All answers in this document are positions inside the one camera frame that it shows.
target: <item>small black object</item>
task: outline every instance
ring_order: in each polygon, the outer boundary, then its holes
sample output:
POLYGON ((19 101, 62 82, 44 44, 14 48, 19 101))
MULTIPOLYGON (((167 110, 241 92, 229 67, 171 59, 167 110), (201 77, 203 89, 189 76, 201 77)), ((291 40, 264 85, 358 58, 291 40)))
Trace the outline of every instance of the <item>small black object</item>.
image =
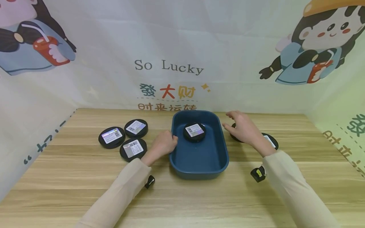
POLYGON ((120 147, 119 153, 127 162, 135 158, 141 159, 147 152, 147 144, 143 139, 128 139, 120 147))
POLYGON ((148 124, 142 119, 131 120, 124 126, 124 131, 131 139, 142 138, 148 132, 148 124))
POLYGON ((204 139, 207 130, 200 123, 188 123, 184 126, 184 138, 192 143, 200 142, 204 139))
POLYGON ((251 176, 255 179, 255 181, 261 182, 263 180, 265 180, 266 175, 265 175, 265 169, 263 166, 261 166, 260 168, 255 168, 251 171, 251 176))
POLYGON ((106 149, 119 147, 126 139, 126 134, 121 127, 109 127, 99 135, 99 143, 106 149))
MULTIPOLYGON (((233 128, 236 128, 236 123, 232 124, 232 127, 233 127, 233 128)), ((240 143, 244 143, 244 142, 240 141, 239 139, 237 139, 237 138, 236 138, 235 136, 233 136, 232 134, 231 134, 231 137, 232 137, 234 140, 236 140, 236 141, 238 141, 238 142, 240 142, 240 143)))
POLYGON ((152 175, 150 175, 148 177, 147 183, 145 184, 145 188, 149 189, 150 186, 153 185, 154 183, 155 183, 155 178, 152 175))
POLYGON ((272 137, 269 134, 266 133, 262 133, 262 135, 271 143, 271 145, 278 150, 279 149, 279 143, 276 141, 276 139, 274 137, 272 137))
MULTIPOLYGON (((266 134, 266 133, 262 133, 262 135, 271 143, 271 145, 276 149, 278 150, 279 149, 279 143, 276 141, 276 139, 274 137, 272 137, 271 135, 269 134, 266 134)), ((241 143, 244 143, 242 141, 240 141, 239 139, 237 139, 235 136, 233 136, 231 134, 231 137, 238 141, 238 142, 241 142, 241 143)))

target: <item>white label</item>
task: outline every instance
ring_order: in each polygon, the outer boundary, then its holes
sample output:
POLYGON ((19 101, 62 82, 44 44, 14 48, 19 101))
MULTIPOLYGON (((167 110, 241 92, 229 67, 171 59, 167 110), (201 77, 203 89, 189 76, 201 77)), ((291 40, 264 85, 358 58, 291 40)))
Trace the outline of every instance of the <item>white label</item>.
POLYGON ((271 145, 276 148, 275 144, 271 141, 270 137, 267 135, 264 135, 264 137, 271 143, 271 145))
POLYGON ((123 146, 124 150, 126 151, 127 157, 131 158, 141 152, 143 152, 143 148, 138 140, 134 140, 123 146))
POLYGON ((200 134, 203 134, 203 129, 199 126, 199 124, 191 125, 190 127, 185 127, 185 129, 188 131, 190 137, 194 137, 200 134))
POLYGON ((108 131, 107 133, 104 133, 101 136, 103 137, 105 143, 108 144, 108 143, 122 137, 122 134, 118 128, 114 128, 113 130, 108 131))
POLYGON ((145 124, 139 122, 138 120, 134 121, 129 127, 127 127, 127 131, 132 132, 133 134, 138 134, 143 128, 145 128, 145 124))

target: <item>blue plastic tub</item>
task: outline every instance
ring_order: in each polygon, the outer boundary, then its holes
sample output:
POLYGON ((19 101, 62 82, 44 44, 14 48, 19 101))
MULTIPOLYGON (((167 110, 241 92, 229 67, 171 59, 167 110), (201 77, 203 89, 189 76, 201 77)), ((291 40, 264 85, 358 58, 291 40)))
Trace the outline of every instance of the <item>blue plastic tub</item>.
POLYGON ((208 111, 180 111, 172 119, 172 134, 179 137, 170 163, 183 179, 214 179, 229 163, 228 151, 219 118, 208 111), (205 138, 198 143, 187 141, 183 129, 187 123, 205 126, 205 138))

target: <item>black round container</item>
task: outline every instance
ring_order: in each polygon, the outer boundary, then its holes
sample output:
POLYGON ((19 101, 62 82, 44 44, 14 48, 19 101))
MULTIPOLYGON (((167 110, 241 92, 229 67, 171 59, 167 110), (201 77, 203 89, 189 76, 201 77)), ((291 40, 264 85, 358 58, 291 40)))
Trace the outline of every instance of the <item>black round container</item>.
POLYGON ((188 123, 184 127, 184 138, 192 143, 202 141, 206 135, 206 128, 200 123, 188 123))
POLYGON ((141 119, 131 120, 124 126, 124 131, 130 138, 142 138, 148 132, 148 124, 141 119))
MULTIPOLYGON (((233 136, 232 134, 230 134, 231 137, 240 142, 240 143, 244 143, 242 141, 240 141, 239 139, 237 139, 235 136, 233 136)), ((277 150, 279 149, 279 143, 276 141, 276 139, 274 137, 272 137, 271 135, 269 134, 266 134, 266 133, 262 133, 262 135, 271 143, 271 145, 277 150)))
POLYGON ((99 143, 106 149, 114 149, 122 145, 126 134, 121 127, 109 127, 99 135, 99 143))
POLYGON ((119 149, 121 157, 127 162, 135 158, 141 159, 147 152, 147 144, 143 139, 128 139, 119 149))
POLYGON ((279 149, 279 143, 276 141, 274 137, 269 134, 262 133, 262 135, 271 143, 271 145, 277 150, 279 149))

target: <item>black clip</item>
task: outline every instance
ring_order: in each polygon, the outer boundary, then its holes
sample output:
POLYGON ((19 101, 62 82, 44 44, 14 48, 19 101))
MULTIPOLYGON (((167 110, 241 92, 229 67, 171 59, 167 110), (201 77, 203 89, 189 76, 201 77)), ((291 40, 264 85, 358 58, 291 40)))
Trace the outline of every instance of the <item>black clip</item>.
POLYGON ((151 175, 148 177, 147 184, 145 184, 145 188, 149 189, 151 185, 155 182, 155 178, 151 175))
POLYGON ((264 167, 261 166, 260 168, 253 169, 251 171, 251 176, 255 179, 257 183, 265 180, 266 176, 264 167))

